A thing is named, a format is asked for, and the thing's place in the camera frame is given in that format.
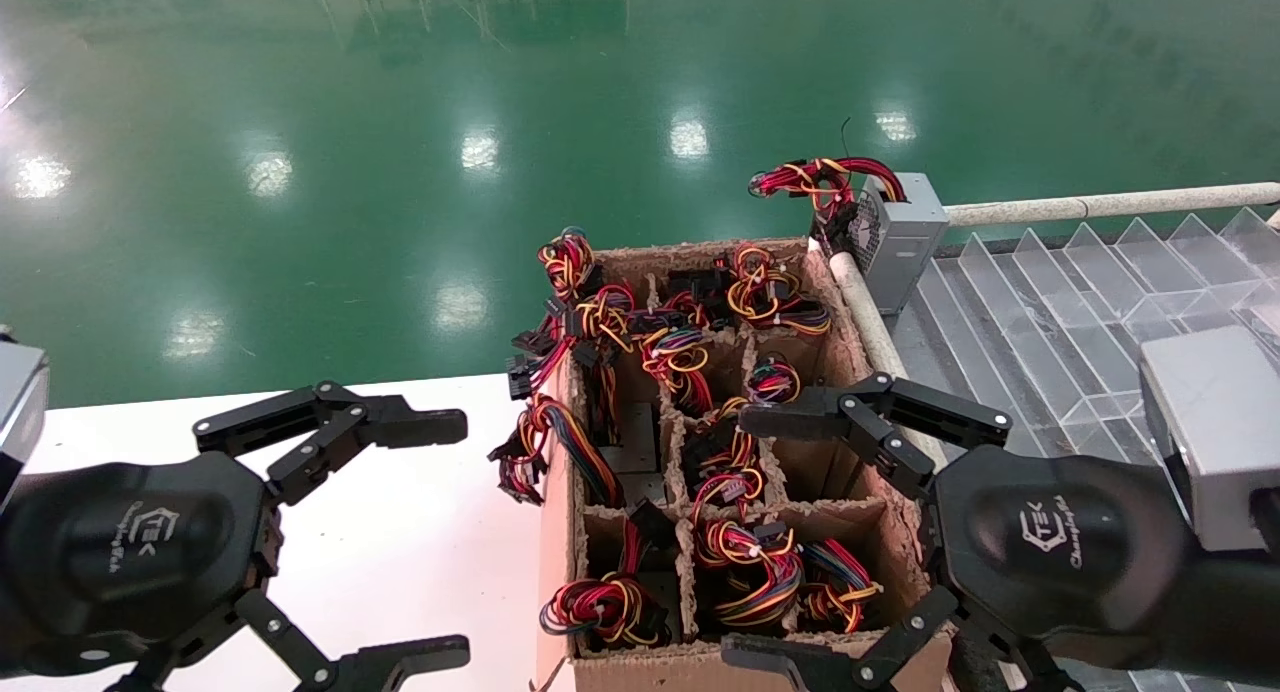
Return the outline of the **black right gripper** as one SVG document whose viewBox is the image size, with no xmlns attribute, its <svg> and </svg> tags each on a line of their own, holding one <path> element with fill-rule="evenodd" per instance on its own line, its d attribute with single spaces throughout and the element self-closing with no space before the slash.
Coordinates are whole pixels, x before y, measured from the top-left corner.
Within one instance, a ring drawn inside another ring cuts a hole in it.
<svg viewBox="0 0 1280 692">
<path fill-rule="evenodd" d="M 1080 689 L 1051 656 L 1119 669 L 1155 663 L 1164 600 L 1196 546 L 1166 475 L 1093 455 L 1015 455 L 1001 449 L 1011 427 L 1005 411 L 884 372 L 745 405 L 739 429 L 754 437 L 837 440 L 904 498 L 923 501 L 931 490 L 934 576 L 945 586 L 860 657 L 730 634 L 721 660 L 782 675 L 795 691 L 895 691 L 895 677 L 959 619 L 1019 665 L 1027 691 Z M 906 431 L 978 449 L 936 475 Z"/>
</svg>

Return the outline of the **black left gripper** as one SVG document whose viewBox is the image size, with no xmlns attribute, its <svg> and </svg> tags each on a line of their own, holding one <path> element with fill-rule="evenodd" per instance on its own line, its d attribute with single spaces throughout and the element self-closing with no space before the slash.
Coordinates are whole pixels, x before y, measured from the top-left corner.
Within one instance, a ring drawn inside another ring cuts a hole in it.
<svg viewBox="0 0 1280 692">
<path fill-rule="evenodd" d="M 198 420 L 197 455 L 23 475 L 3 510 L 3 670 L 133 668 L 113 691 L 163 691 L 173 672 L 247 628 L 297 691 L 398 691 L 466 666 L 466 636 L 328 657 L 269 597 L 280 505 L 296 505 L 369 446 L 419 449 L 468 436 L 465 411 L 415 411 L 401 395 L 317 382 Z M 238 455 L 298 440 L 264 484 Z"/>
</svg>

